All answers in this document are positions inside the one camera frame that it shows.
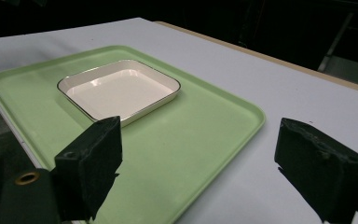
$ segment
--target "white surface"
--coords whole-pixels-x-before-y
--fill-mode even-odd
[[[138,49],[266,113],[264,127],[178,223],[321,223],[274,162],[281,118],[307,122],[358,152],[358,91],[140,18],[0,38],[0,71],[108,45]]]
[[[66,77],[58,88],[92,119],[120,116],[124,127],[172,100],[180,84],[145,64],[122,60]]]

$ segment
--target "white dish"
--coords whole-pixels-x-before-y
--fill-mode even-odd
[[[134,60],[122,60],[65,77],[58,89],[91,119],[120,116],[121,126],[172,100],[176,79]]]

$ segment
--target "table surface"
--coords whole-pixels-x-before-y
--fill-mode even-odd
[[[2,37],[0,72],[110,45],[138,49],[260,106],[266,114],[259,133],[177,223],[321,223],[278,171],[274,153],[280,122],[308,123],[358,152],[358,85],[142,18]],[[353,223],[358,223],[358,214]]]

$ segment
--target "tray rim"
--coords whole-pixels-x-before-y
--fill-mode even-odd
[[[56,62],[59,63],[66,63],[78,58],[87,58],[89,56],[92,56],[93,54],[98,54],[101,52],[105,52],[105,51],[110,51],[110,50],[115,50],[115,48],[119,48],[121,50],[129,50],[132,51],[134,50],[136,53],[138,53],[139,55],[141,55],[141,57],[147,57],[149,62],[151,63],[163,63],[167,66],[170,67],[170,69],[172,69],[173,71],[178,71],[181,74],[181,77],[185,78],[185,79],[191,79],[192,81],[194,80],[196,82],[197,85],[200,85],[203,89],[207,89],[207,91],[210,91],[211,89],[214,89],[216,91],[218,91],[219,93],[223,93],[224,96],[222,96],[223,98],[229,98],[229,101],[234,103],[235,105],[238,105],[240,107],[243,107],[243,104],[249,105],[249,107],[246,107],[247,110],[251,111],[252,114],[256,115],[258,117],[258,122],[257,125],[251,130],[251,132],[247,135],[246,139],[241,139],[241,143],[236,146],[233,150],[231,150],[231,154],[229,157],[226,157],[222,162],[219,163],[219,166],[216,170],[214,170],[212,175],[209,175],[209,177],[207,179],[204,179],[204,181],[202,181],[202,186],[200,188],[198,188],[197,191],[192,191],[191,194],[191,199],[187,200],[186,203],[182,204],[181,208],[176,210],[176,213],[173,214],[173,216],[170,216],[169,221],[174,222],[177,218],[179,218],[179,216],[181,216],[183,214],[183,212],[200,196],[200,194],[205,190],[205,188],[207,188],[211,182],[216,178],[217,175],[220,174],[220,172],[227,166],[228,163],[230,163],[232,161],[233,158],[235,158],[235,156],[241,151],[242,148],[244,148],[244,146],[246,144],[248,144],[248,142],[255,136],[255,134],[257,134],[259,132],[259,130],[263,127],[263,125],[265,124],[266,121],[266,115],[265,112],[258,106],[253,104],[252,102],[233,94],[230,91],[226,91],[223,90],[222,88],[215,86],[214,84],[203,80],[199,77],[195,77],[191,74],[189,74],[186,71],[180,70],[170,64],[167,64],[165,62],[163,62],[160,59],[154,58],[150,55],[147,55],[141,51],[139,51],[138,49],[134,49],[128,46],[122,46],[122,45],[112,45],[112,46],[107,46],[107,47],[102,47],[102,48],[98,48],[98,49],[91,49],[91,50],[87,50],[87,51],[82,51],[82,52],[78,52],[72,55],[67,55],[61,58],[56,58],[53,60],[49,60],[46,62],[41,62],[41,63],[34,63],[34,64],[30,64],[30,65],[26,65],[23,67],[18,67],[18,68],[14,68],[14,69],[9,69],[3,72],[0,72],[0,75],[6,76],[7,73],[10,73],[11,71],[14,72],[19,72],[19,71],[27,71],[29,69],[29,67],[32,66],[36,66],[38,67],[38,65],[44,65],[44,66],[51,66],[52,64],[55,64]],[[23,133],[21,132],[22,128],[19,128],[17,123],[14,122],[16,119],[14,119],[10,113],[10,111],[7,111],[6,109],[6,102],[0,101],[0,106],[2,108],[2,111],[4,111],[7,114],[7,120],[9,122],[12,123],[13,127],[15,127],[17,130],[19,130],[19,137],[22,138],[24,141],[21,141],[24,144],[25,149],[28,149],[30,153],[33,154],[33,148],[35,147],[35,145],[31,142],[29,142],[28,138],[25,136],[23,136]],[[42,158],[42,164],[46,165],[46,161],[43,160]]]

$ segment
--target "green tray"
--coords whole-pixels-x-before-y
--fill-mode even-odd
[[[0,73],[0,107],[42,167],[92,123],[58,90],[64,77],[123,59],[176,78],[175,99],[122,128],[120,176],[94,223],[172,223],[265,122],[256,105],[126,46]]]

